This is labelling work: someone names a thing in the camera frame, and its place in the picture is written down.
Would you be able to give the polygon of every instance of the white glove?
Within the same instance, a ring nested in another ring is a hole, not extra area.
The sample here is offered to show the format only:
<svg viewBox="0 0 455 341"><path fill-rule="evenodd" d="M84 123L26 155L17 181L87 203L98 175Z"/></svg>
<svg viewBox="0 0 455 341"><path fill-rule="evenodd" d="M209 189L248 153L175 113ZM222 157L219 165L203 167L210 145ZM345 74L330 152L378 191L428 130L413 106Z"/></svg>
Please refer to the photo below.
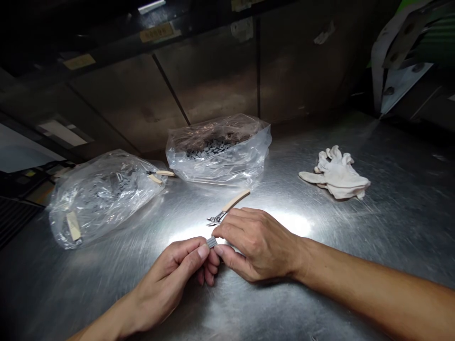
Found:
<svg viewBox="0 0 455 341"><path fill-rule="evenodd" d="M332 162L327 161L327 157L331 158ZM345 153L341 156L338 146L334 146L331 150L327 148L325 152L319 153L319 163L314 168L316 174L300 172L299 176L321 188L327 188L335 199L355 196L362 199L371 182L357 174L351 166L353 163L351 154Z"/></svg>

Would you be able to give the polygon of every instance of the wooden handle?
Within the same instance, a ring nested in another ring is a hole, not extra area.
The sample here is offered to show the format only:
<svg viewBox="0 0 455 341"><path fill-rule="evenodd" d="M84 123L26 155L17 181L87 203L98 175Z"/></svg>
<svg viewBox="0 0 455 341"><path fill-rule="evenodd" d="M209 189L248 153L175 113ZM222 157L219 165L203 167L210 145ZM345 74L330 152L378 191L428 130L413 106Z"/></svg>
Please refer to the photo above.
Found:
<svg viewBox="0 0 455 341"><path fill-rule="evenodd" d="M161 180L159 180L158 178L156 178L153 174L150 174L148 176L150 179L152 179L154 182L156 182L157 184L161 185L163 182Z"/></svg>
<svg viewBox="0 0 455 341"><path fill-rule="evenodd" d="M240 200L242 200L244 197L246 197L248 194L250 194L250 190L247 189L246 191L240 193L238 196L236 196L234 199L229 201L229 203L223 207L224 212L228 212L233 206L235 206L236 203L238 203Z"/></svg>
<svg viewBox="0 0 455 341"><path fill-rule="evenodd" d="M166 176L175 176L174 173L169 172L169 171L167 171L167 170L159 170L159 171L156 172L155 174L157 174L157 175L166 175Z"/></svg>

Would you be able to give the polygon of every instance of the sticker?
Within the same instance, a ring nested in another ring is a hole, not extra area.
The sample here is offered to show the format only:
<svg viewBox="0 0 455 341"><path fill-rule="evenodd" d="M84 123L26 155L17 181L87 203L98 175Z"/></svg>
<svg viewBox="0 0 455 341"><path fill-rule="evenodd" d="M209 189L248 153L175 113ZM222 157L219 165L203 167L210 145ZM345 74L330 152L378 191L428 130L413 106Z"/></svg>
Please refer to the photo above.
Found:
<svg viewBox="0 0 455 341"><path fill-rule="evenodd" d="M71 237L73 241L76 241L81 238L81 230L79 224L77 223L76 213L70 212L66 215L66 221L70 227Z"/></svg>
<svg viewBox="0 0 455 341"><path fill-rule="evenodd" d="M152 27L148 30L141 31L139 36L141 37L141 41L143 43L148 43L150 41L159 40L162 38L166 38L168 36L172 36L174 34L174 30L170 23L165 23L159 26Z"/></svg>
<svg viewBox="0 0 455 341"><path fill-rule="evenodd" d="M77 70L95 63L96 61L89 54L83 54L82 56L63 62L63 64L70 70Z"/></svg>
<svg viewBox="0 0 455 341"><path fill-rule="evenodd" d="M264 0L232 0L231 8L233 12L241 12L244 9L251 8L252 5L262 1Z"/></svg>
<svg viewBox="0 0 455 341"><path fill-rule="evenodd" d="M255 32L253 30L253 17L236 21L231 24L231 34L237 38L239 42L245 42L253 39Z"/></svg>

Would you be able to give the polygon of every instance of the wire cutter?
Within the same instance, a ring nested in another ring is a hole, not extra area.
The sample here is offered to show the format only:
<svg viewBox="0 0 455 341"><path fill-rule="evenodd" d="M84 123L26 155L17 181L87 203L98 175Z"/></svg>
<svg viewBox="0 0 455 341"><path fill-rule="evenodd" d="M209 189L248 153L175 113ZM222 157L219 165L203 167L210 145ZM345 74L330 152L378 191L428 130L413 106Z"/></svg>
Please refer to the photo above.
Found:
<svg viewBox="0 0 455 341"><path fill-rule="evenodd" d="M159 180L154 174L156 174L156 175L165 175L165 176L175 176L174 173L169 172L167 170L158 170L156 172L148 171L147 172L148 177L150 179L152 179L154 182L156 182L157 184L159 184L159 185L161 185L163 182L161 180Z"/></svg>
<svg viewBox="0 0 455 341"><path fill-rule="evenodd" d="M246 191L240 193L238 196L236 196L234 199L232 199L231 201L229 201L224 207L223 207L223 210L221 211L221 213L219 215L217 215L216 217L212 217L212 218L207 218L208 221L210 221L210 223L207 224L207 226L218 226L221 224L221 219L223 219L223 217L226 215L227 212L229 212L229 210L235 206L236 203L238 203L240 200L242 200L244 197L246 197L248 194L250 194L250 190L247 189Z"/></svg>

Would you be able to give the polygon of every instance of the clear plastic bag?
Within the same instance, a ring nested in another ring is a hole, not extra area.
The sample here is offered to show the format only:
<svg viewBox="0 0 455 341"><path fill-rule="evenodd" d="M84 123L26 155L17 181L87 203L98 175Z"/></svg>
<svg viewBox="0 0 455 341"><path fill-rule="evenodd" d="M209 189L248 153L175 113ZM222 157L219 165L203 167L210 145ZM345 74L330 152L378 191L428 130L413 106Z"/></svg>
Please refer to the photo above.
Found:
<svg viewBox="0 0 455 341"><path fill-rule="evenodd" d="M117 149L64 174L48 206L57 243L65 249L86 245L128 219L164 189L166 176L155 175L163 182L158 184L147 173L166 170L160 163Z"/></svg>
<svg viewBox="0 0 455 341"><path fill-rule="evenodd" d="M203 151L213 140L235 145L217 155L188 157L189 151ZM270 143L268 123L238 114L169 130L166 156L169 167L186 181L252 188L264 170Z"/></svg>

